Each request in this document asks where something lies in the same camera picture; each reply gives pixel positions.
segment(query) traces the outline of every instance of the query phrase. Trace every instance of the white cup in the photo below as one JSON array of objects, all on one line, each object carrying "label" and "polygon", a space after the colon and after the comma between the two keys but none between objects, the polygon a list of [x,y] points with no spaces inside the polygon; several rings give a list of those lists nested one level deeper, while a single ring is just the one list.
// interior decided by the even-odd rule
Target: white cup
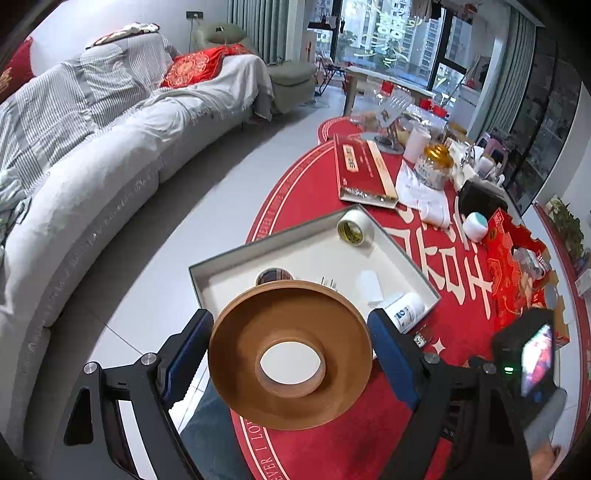
[{"label": "white cup", "polygon": [[414,127],[410,137],[408,137],[407,146],[402,156],[410,163],[416,163],[418,156],[423,153],[430,141],[431,134],[428,130],[419,126]]},{"label": "white cup", "polygon": [[482,239],[488,233],[486,218],[478,212],[472,212],[468,215],[462,228],[466,236],[476,244],[482,242]]},{"label": "white cup", "polygon": [[480,178],[485,179],[486,176],[491,172],[491,170],[494,168],[495,165],[496,164],[493,160],[482,155],[476,161],[476,165],[474,166],[474,171],[476,172],[476,174]]},{"label": "white cup", "polygon": [[420,205],[419,217],[429,225],[447,230],[449,228],[449,220],[445,218],[445,211],[443,205],[434,202],[426,202]]}]

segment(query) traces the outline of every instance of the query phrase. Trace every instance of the person's leg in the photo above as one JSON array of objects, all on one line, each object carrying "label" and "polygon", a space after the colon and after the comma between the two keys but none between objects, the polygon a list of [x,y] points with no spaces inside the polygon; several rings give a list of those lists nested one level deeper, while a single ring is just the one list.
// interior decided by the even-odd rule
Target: person's leg
[{"label": "person's leg", "polygon": [[181,432],[184,447],[205,480],[251,480],[236,439],[230,409],[212,381]]}]

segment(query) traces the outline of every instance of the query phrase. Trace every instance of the cardboard ring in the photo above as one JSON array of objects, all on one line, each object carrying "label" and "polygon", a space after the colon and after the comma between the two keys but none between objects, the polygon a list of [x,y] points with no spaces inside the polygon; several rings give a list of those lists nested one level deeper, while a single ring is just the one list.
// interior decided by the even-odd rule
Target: cardboard ring
[{"label": "cardboard ring", "polygon": [[[320,366],[318,367],[318,370],[308,380],[294,385],[287,385],[274,381],[263,371],[261,366],[262,356],[267,350],[269,350],[269,348],[283,342],[303,343],[312,348],[320,358]],[[274,331],[263,341],[262,345],[263,347],[259,349],[256,356],[255,375],[262,387],[271,394],[282,398],[305,397],[316,390],[324,380],[324,376],[326,375],[326,360],[324,360],[322,344],[313,335],[303,332],[302,330]]]},{"label": "cardboard ring", "polygon": [[[321,368],[301,384],[277,389],[265,382],[260,360],[272,345],[288,340],[313,348]],[[224,402],[276,430],[334,420],[362,394],[372,367],[367,325],[353,304],[331,288],[301,280],[266,283],[230,302],[213,327],[207,355]]]}]

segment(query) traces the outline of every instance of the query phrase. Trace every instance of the gold jar lid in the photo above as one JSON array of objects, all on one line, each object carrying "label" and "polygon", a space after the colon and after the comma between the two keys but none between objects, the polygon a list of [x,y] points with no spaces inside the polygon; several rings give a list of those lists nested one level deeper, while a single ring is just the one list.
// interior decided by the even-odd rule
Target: gold jar lid
[{"label": "gold jar lid", "polygon": [[425,147],[424,154],[443,168],[452,168],[453,159],[449,150],[441,144],[432,144]]}]

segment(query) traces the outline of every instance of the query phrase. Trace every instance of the red cushion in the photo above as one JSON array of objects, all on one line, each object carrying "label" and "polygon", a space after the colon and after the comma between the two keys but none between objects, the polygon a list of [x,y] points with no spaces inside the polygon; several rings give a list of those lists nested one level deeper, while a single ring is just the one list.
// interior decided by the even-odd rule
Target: red cushion
[{"label": "red cushion", "polygon": [[181,88],[214,79],[222,69],[225,54],[226,47],[221,46],[176,57],[162,86]]},{"label": "red cushion", "polygon": [[231,55],[253,55],[253,53],[244,45],[235,43],[234,45],[227,46],[226,55],[229,57]]},{"label": "red cushion", "polygon": [[31,44],[33,39],[26,39],[6,65],[0,76],[0,103],[10,97],[29,80],[35,78],[31,70]]}]

